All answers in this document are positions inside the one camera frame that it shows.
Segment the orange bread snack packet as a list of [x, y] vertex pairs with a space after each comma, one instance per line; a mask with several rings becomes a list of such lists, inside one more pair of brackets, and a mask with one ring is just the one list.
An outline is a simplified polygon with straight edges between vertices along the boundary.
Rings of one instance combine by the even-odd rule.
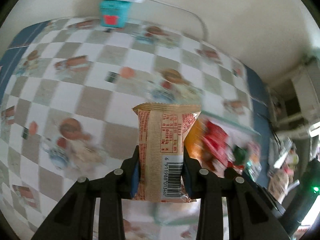
[[184, 140], [200, 105], [143, 103], [133, 108], [139, 122], [140, 181], [136, 200], [187, 203], [181, 182]]

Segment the orange yellow snack packet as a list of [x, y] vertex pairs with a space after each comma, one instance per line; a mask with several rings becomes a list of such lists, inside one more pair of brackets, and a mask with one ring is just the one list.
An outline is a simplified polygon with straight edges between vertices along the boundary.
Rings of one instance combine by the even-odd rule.
[[203, 167], [205, 149], [202, 137], [202, 123], [199, 120], [196, 120], [184, 140], [184, 146], [188, 151], [189, 157], [198, 160]]

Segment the plastic bag with bread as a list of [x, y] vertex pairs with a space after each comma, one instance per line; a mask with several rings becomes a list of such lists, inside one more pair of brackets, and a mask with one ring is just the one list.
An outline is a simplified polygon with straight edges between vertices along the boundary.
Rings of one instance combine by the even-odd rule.
[[269, 193], [281, 204], [288, 194], [289, 175], [284, 170], [278, 170], [270, 179]]

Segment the red snack packet front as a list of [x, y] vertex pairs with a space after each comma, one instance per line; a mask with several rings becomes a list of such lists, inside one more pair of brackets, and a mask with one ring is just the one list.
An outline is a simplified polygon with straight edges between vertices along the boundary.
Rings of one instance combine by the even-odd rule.
[[227, 167], [228, 155], [226, 145], [228, 134], [218, 125], [207, 120], [206, 130], [202, 137], [204, 148], [223, 166]]

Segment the dark green snack packet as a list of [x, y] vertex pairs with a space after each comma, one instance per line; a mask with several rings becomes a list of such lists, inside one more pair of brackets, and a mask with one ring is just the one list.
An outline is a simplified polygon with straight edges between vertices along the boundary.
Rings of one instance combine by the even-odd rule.
[[249, 159], [248, 147], [239, 147], [236, 145], [233, 149], [234, 161], [233, 164], [236, 166], [245, 166]]

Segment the white shelf cabinet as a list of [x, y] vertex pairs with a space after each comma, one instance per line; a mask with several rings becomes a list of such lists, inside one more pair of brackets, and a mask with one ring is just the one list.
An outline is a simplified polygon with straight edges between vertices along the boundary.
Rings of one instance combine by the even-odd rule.
[[267, 85], [272, 125], [283, 139], [319, 136], [319, 60], [301, 64]]

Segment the patterned checkered tablecloth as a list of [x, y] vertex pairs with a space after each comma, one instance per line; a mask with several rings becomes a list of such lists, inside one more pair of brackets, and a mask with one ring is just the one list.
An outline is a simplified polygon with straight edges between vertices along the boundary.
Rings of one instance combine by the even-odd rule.
[[200, 103], [214, 118], [271, 131], [260, 77], [211, 44], [157, 23], [89, 18], [31, 25], [1, 59], [1, 211], [30, 239], [79, 176], [103, 177], [138, 142], [133, 107]]

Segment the teal toy box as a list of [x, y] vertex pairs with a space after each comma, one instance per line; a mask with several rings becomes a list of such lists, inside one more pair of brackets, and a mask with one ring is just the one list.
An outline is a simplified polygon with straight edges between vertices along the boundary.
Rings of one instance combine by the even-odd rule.
[[131, 2], [118, 0], [100, 1], [100, 25], [103, 27], [123, 28], [127, 22]]

